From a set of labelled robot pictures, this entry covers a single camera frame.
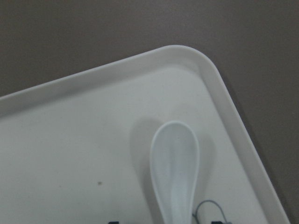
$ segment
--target gray tabletop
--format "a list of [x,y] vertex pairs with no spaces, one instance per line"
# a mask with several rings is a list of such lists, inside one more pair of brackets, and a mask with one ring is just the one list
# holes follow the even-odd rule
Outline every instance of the gray tabletop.
[[1,1],[0,12],[0,96],[165,45],[206,54],[299,224],[297,1]]

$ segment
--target brown table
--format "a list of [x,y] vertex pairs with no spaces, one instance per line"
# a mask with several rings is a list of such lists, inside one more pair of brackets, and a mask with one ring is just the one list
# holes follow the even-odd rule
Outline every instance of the brown table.
[[299,2],[1,1],[0,96],[170,44],[217,66],[299,224]]

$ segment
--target tray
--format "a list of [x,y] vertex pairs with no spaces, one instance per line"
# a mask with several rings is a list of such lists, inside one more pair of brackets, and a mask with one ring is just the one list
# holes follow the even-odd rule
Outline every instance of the tray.
[[[202,148],[194,208],[289,223],[216,67],[176,45],[0,98],[0,222],[162,224],[149,151],[169,120]],[[212,204],[199,216],[223,221]]]

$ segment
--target plastic tray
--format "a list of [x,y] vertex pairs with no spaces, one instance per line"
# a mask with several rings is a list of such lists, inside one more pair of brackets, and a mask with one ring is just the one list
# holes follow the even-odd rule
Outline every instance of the plastic tray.
[[[0,98],[0,222],[161,224],[150,143],[181,120],[202,148],[194,207],[289,223],[214,64],[166,46]],[[223,220],[212,204],[203,223]]]

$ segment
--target spoon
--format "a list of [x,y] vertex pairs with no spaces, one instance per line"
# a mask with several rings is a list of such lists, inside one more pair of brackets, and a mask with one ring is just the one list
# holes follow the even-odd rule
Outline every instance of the spoon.
[[190,224],[199,169],[199,144],[183,122],[170,121],[154,135],[150,175],[165,224]]

